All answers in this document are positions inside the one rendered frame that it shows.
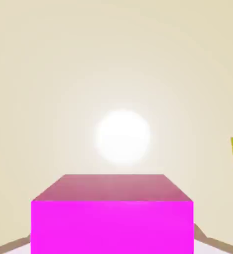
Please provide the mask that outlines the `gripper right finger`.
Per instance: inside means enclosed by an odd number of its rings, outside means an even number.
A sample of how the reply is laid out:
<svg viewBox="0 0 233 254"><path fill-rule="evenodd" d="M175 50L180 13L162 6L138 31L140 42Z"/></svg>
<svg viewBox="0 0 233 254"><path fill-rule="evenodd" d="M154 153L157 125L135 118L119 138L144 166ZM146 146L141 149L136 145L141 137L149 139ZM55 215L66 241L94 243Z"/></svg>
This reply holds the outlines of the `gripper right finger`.
<svg viewBox="0 0 233 254"><path fill-rule="evenodd" d="M232 245L207 237L196 224L194 224L194 239L227 253L233 254Z"/></svg>

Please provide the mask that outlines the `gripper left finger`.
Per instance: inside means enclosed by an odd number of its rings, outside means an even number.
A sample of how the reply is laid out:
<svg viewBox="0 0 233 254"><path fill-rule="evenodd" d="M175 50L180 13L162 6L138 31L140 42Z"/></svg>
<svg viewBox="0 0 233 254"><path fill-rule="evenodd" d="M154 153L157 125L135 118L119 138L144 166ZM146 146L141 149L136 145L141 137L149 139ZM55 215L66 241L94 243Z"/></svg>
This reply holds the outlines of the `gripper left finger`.
<svg viewBox="0 0 233 254"><path fill-rule="evenodd" d="M12 251L29 243L30 243L30 235L0 246L0 254Z"/></svg>

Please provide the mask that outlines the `small magenta cube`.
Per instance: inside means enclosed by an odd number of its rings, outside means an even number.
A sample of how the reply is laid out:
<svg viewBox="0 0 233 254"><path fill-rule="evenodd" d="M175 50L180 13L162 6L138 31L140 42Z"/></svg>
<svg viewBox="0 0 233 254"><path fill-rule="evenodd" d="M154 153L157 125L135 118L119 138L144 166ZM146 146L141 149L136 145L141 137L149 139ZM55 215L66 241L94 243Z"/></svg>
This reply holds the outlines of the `small magenta cube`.
<svg viewBox="0 0 233 254"><path fill-rule="evenodd" d="M31 254L194 254L193 201L164 175L64 175L31 203Z"/></svg>

